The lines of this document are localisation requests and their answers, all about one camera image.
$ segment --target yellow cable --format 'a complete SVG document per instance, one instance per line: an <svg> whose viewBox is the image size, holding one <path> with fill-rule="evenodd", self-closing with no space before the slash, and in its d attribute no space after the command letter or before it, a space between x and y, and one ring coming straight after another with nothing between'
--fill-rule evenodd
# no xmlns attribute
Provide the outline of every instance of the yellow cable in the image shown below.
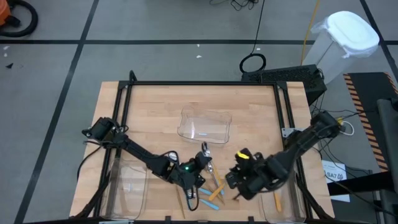
<svg viewBox="0 0 398 224"><path fill-rule="evenodd" d="M315 19L315 15L317 14L317 11L318 11L318 8L319 8L319 3L320 3L320 0L317 0L317 3L315 5L315 9L313 10L313 13L312 13L310 25L308 26L307 33L305 34L304 44L303 44L303 51L301 52L301 63L300 63L300 65L303 65L304 52L305 52L305 43L307 42L308 35L310 34L310 30L311 30L311 26L312 26L313 20Z"/></svg>

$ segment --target black metal frame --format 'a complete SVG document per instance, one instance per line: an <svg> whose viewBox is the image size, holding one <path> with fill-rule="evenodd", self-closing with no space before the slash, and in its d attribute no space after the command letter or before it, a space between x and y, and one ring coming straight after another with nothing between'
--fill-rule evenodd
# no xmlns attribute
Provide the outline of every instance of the black metal frame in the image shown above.
<svg viewBox="0 0 398 224"><path fill-rule="evenodd" d="M284 117L283 117L283 113L282 113L282 105L280 103L280 96L279 96L279 88L282 89L282 92L284 94L284 100L285 100L285 106L286 106L286 111L287 111L287 116L288 116L288 120L289 120L289 126L290 128L294 128L294 119L293 119L293 112L292 112L292 108L290 105L290 99L289 99L289 94L287 92L287 84L286 82L259 82L259 83L254 83L254 82L180 82L180 81L137 81L136 76L134 75L134 73L131 71L130 72L130 79L128 81L119 81L119 85L118 85L118 92L116 93L116 101L114 104L114 110L113 110L113 115L112 118L117 120L118 118L118 111L120 108L120 101L121 101L121 96L123 93L123 90L125 88L127 88L127 92L126 92L126 98L124 100L124 108L123 108L123 113L122 113L122 118L121 118L121 126L126 125L126 121L127 121L127 114L129 111L129 104L130 104L130 99L131 99L131 92L132 92L132 87L134 85L229 85L229 86L272 86L274 89L274 96L275 96L275 104L276 104L276 109L277 109L277 114L278 114L278 120L279 120L279 126L280 126L280 135L282 135L282 128L285 127L285 123L284 123ZM285 150L285 146L284 146L284 138L282 138L282 145L284 147ZM101 178L99 180L99 184L101 185L106 177L106 174L108 172L108 167L109 167L109 162L111 160L111 150L112 149L107 149L105 156L104 156L104 162L103 162L103 167L102 167L102 171L101 171ZM121 155L121 150L117 149L116 150L116 154L115 154L115 159L120 158ZM298 167L298 175L299 177L305 182L305 176L304 176L304 171L303 171L303 167L302 167L302 161L301 159L298 160L297 162L297 167ZM111 183L110 187L110 192L115 191L116 190L116 186L114 184ZM295 193L296 191L291 191L294 194L294 197L298 198ZM108 199L108 204L106 206L106 213L110 212L113 208L112 203L109 204L109 201L113 201L114 198L109 197ZM306 214L306 218L312 219L313 215L312 215L312 209L309 206L309 203L307 202L307 200L305 198L303 198L304 200L304 205L305 205L305 214ZM101 208L101 201L99 200L96 204L96 207L94 209L94 217L98 217L100 215L100 208ZM294 211L295 215L299 215L300 211L296 210Z"/></svg>

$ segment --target wooden table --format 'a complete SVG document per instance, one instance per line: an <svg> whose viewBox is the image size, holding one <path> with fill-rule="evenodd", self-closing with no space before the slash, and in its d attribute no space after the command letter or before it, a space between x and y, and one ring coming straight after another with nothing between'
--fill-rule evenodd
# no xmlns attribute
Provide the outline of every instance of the wooden table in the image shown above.
<svg viewBox="0 0 398 224"><path fill-rule="evenodd" d="M117 82L102 83L93 123L101 116L112 117L117 85ZM306 128L310 124L310 112L303 85L302 83L288 83L288 89L295 125L298 128ZM281 91L280 98L287 126L285 103ZM262 152L264 157L282 150L274 92L271 86L133 86L127 117L129 126L127 134L154 154L175 150L180 160L186 161L200 151L200 143L187 142L177 134L181 110L187 105L211 111L226 111L232 116L229 142L224 146L211 148L213 161L222 177L229 168L235 165L235 153L244 147L252 153ZM120 111L118 121L121 120L121 114ZM87 145L85 156L95 148L96 146ZM103 157L104 150L100 150L82 167L70 215L77 214L96 191ZM124 151L122 158L130 161L137 160ZM334 216L318 152L309 150L302 156L302 162L309 191L325 211ZM211 182L209 175L203 175L208 182ZM152 174L147 174L147 177L147 195L137 219L164 220L165 216L171 216L173 220L184 220L175 186ZM180 189L186 220L245 221L248 216L253 216L257 221L270 221L285 220L292 216L293 205L289 199L287 185L278 191L283 212L275 210L273 194L258 194L250 201L243 198L234 201L232 198L236 194L236 189L231 190L226 186L225 205L218 200L213 201L214 204L220 206L219 211L216 212L201 203L197 211L190 212ZM127 199L127 206L137 203L140 202L133 201L131 198Z"/></svg>

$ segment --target orange vacuum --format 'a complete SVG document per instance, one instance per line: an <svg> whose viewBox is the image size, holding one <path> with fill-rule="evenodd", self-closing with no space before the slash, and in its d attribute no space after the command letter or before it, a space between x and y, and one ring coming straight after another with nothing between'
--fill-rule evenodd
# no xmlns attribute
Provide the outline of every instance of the orange vacuum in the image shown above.
<svg viewBox="0 0 398 224"><path fill-rule="evenodd" d="M4 31L7 26L20 27L21 21L11 15L11 9L16 5L25 7L32 15L30 24L23 30L19 31ZM22 37L31 34L37 27L39 17L33 6L23 0L0 0L0 36L5 37Z"/></svg>

